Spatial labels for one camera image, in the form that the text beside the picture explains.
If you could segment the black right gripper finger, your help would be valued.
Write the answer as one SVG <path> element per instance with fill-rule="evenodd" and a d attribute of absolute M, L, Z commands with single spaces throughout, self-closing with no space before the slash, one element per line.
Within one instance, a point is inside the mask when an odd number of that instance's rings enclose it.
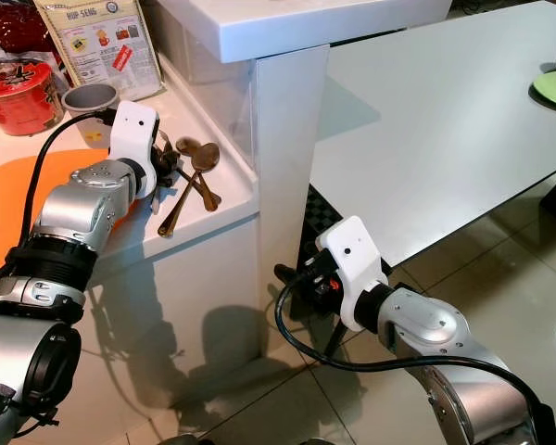
<path fill-rule="evenodd" d="M 299 264 L 298 267 L 274 264 L 273 272 L 285 288 L 313 289 L 321 282 L 321 273 L 315 264 Z"/>

